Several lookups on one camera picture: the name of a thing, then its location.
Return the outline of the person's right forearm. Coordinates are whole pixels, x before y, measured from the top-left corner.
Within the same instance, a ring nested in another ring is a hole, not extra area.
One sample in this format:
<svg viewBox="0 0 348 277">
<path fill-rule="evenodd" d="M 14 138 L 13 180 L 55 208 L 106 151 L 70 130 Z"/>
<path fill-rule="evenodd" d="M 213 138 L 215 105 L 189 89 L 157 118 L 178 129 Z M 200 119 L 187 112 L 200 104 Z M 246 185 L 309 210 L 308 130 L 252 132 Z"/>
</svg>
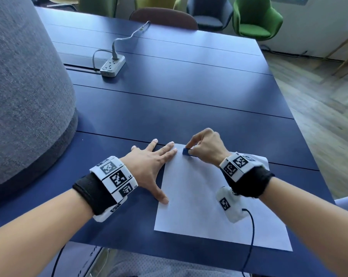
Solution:
<svg viewBox="0 0 348 277">
<path fill-rule="evenodd" d="M 348 211 L 272 177 L 259 199 L 319 260 L 348 277 Z"/>
</svg>

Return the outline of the black fabric wristband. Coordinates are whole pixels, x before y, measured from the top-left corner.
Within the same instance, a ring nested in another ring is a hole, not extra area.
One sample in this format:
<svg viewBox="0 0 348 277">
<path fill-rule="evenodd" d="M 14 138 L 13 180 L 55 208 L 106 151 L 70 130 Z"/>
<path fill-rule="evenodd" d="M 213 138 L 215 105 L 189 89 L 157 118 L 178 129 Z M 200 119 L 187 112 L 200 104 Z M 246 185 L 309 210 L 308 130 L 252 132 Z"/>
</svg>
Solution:
<svg viewBox="0 0 348 277">
<path fill-rule="evenodd" d="M 238 181 L 234 181 L 226 172 L 222 171 L 233 194 L 250 198 L 259 198 L 267 188 L 275 174 L 262 166 L 253 167 L 246 172 Z"/>
<path fill-rule="evenodd" d="M 102 181 L 93 173 L 77 180 L 72 188 L 87 202 L 94 215 L 101 215 L 106 209 L 118 204 Z"/>
</svg>

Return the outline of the person's left hand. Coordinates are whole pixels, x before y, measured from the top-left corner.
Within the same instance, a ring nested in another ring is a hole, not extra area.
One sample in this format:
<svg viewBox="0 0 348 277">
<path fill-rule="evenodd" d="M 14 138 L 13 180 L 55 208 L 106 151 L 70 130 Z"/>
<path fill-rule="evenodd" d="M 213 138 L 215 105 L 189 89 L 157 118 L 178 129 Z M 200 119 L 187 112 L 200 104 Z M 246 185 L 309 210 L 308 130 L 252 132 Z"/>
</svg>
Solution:
<svg viewBox="0 0 348 277">
<path fill-rule="evenodd" d="M 153 139 L 145 149 L 140 149 L 139 153 L 128 153 L 120 158 L 130 173 L 133 175 L 138 185 L 149 191 L 149 184 L 156 183 L 158 172 L 163 165 L 169 162 L 177 153 L 174 147 L 170 152 L 163 156 L 157 155 L 154 148 L 158 144 L 157 139 Z"/>
</svg>

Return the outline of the wooden leg chair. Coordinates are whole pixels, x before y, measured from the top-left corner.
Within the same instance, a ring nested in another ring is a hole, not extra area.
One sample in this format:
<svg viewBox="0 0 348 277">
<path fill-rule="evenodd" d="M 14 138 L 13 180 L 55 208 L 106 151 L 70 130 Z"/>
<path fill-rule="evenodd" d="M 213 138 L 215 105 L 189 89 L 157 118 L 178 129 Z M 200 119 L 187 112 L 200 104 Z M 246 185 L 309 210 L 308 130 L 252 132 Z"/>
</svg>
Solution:
<svg viewBox="0 0 348 277">
<path fill-rule="evenodd" d="M 330 51 L 324 58 L 321 59 L 318 67 L 323 65 L 326 61 L 329 63 L 338 61 L 340 65 L 331 74 L 332 76 L 338 76 L 340 79 L 348 75 L 348 21 L 345 26 L 342 25 L 343 17 L 334 16 L 333 20 L 337 23 L 340 23 L 340 30 L 333 32 L 334 43 L 337 43 L 338 40 L 341 40 L 345 36 L 344 41 L 340 41 L 339 45 L 335 45 L 334 49 Z"/>
</svg>

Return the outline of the grey mesh shorts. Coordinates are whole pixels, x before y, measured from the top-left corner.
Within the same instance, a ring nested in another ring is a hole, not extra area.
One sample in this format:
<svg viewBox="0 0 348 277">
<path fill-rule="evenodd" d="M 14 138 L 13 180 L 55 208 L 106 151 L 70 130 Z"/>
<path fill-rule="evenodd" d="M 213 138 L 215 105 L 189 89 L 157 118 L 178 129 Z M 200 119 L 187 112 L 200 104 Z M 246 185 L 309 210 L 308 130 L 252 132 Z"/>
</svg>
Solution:
<svg viewBox="0 0 348 277">
<path fill-rule="evenodd" d="M 83 277 L 250 277 L 239 271 L 115 249 L 108 249 L 108 256 L 98 271 L 96 275 Z"/>
</svg>

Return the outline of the white marker wrist tracker band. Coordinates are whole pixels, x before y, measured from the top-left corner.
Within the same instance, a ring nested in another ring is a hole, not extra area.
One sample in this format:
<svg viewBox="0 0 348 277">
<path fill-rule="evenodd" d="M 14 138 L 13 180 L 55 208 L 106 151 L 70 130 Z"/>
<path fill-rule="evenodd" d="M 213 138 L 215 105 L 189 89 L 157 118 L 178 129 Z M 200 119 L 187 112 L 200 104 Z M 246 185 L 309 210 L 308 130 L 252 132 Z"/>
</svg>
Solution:
<svg viewBox="0 0 348 277">
<path fill-rule="evenodd" d="M 235 152 L 224 158 L 219 167 L 232 181 L 237 182 L 244 174 L 259 165 L 260 162 L 254 158 Z"/>
<path fill-rule="evenodd" d="M 137 188 L 138 183 L 125 164 L 115 156 L 103 160 L 89 171 L 98 177 L 116 201 L 115 205 L 107 208 L 101 215 L 93 216 L 96 222 L 104 222 L 125 203 L 127 196 Z"/>
</svg>

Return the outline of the white power strip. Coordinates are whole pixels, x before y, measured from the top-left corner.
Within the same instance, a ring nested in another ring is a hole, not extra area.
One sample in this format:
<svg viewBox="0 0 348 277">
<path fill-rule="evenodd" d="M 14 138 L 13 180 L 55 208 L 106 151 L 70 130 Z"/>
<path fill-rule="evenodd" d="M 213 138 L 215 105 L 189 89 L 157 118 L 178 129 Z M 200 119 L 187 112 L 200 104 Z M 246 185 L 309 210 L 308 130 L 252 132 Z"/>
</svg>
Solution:
<svg viewBox="0 0 348 277">
<path fill-rule="evenodd" d="M 100 74 L 103 77 L 114 78 L 119 73 L 121 68 L 125 64 L 125 56 L 118 55 L 117 59 L 111 57 L 105 62 L 105 64 L 100 68 Z"/>
</svg>

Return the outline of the yellow green chair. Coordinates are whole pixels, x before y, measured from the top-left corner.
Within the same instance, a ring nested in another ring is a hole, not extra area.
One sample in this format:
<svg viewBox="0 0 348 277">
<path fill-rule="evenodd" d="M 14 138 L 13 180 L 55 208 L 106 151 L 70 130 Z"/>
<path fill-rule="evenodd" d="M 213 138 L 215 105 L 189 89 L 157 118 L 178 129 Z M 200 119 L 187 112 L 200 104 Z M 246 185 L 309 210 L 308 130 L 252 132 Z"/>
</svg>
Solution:
<svg viewBox="0 0 348 277">
<path fill-rule="evenodd" d="M 180 10 L 181 0 L 135 0 L 135 9 L 166 8 Z"/>
</svg>

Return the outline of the brown chair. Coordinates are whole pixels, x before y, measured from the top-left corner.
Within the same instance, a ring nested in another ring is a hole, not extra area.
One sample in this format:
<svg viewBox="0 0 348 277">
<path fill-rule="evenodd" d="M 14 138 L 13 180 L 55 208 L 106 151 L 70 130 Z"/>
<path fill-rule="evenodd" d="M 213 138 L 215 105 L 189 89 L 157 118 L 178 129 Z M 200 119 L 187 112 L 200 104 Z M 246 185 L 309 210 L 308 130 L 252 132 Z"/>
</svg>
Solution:
<svg viewBox="0 0 348 277">
<path fill-rule="evenodd" d="M 146 23 L 149 21 L 151 24 L 183 28 L 194 31 L 199 29 L 195 18 L 191 15 L 182 11 L 167 8 L 140 8 L 131 13 L 129 20 L 140 23 Z"/>
</svg>

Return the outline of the person's right hand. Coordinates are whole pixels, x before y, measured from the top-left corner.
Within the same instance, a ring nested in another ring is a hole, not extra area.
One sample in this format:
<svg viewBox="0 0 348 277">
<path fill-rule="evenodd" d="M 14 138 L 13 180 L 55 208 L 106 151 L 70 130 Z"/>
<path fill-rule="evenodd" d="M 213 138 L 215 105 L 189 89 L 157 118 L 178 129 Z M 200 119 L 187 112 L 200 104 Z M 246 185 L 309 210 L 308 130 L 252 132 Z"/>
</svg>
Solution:
<svg viewBox="0 0 348 277">
<path fill-rule="evenodd" d="M 202 147 L 204 149 L 204 158 L 200 160 L 216 167 L 219 167 L 224 158 L 232 154 L 224 146 L 219 133 L 211 128 L 206 128 L 195 134 L 185 147 L 188 149 Z"/>
</svg>

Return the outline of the dark green chair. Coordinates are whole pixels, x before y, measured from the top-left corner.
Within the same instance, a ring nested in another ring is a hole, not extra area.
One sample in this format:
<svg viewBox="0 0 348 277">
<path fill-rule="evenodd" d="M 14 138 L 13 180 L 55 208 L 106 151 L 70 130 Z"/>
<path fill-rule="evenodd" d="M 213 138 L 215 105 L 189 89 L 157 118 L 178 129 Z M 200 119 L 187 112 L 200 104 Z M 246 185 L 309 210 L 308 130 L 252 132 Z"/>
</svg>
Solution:
<svg viewBox="0 0 348 277">
<path fill-rule="evenodd" d="M 103 17 L 116 17 L 119 0 L 79 0 L 78 11 Z"/>
</svg>

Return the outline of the person's left forearm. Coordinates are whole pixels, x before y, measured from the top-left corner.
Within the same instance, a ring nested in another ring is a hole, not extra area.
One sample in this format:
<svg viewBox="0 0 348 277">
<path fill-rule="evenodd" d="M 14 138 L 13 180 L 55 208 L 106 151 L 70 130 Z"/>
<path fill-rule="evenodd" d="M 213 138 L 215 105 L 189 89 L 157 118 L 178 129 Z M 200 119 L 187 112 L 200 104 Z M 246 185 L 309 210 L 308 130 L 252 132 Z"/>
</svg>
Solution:
<svg viewBox="0 0 348 277">
<path fill-rule="evenodd" d="M 0 227 L 0 277 L 36 277 L 93 217 L 74 189 Z"/>
</svg>

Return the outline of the white paper sheet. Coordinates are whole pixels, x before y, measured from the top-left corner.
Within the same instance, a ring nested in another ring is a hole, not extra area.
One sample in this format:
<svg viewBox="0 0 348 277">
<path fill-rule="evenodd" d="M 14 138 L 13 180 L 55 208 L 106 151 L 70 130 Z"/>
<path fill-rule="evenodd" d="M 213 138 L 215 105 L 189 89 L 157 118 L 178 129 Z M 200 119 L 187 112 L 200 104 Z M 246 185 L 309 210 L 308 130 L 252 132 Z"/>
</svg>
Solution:
<svg viewBox="0 0 348 277">
<path fill-rule="evenodd" d="M 183 155 L 184 147 L 174 144 L 178 151 L 165 164 L 161 190 L 169 203 L 158 204 L 154 230 L 250 245 L 250 216 L 231 223 L 216 200 L 217 191 L 228 187 L 222 172 L 198 158 Z M 285 224 L 259 199 L 244 199 L 254 219 L 254 245 L 293 251 Z"/>
</svg>

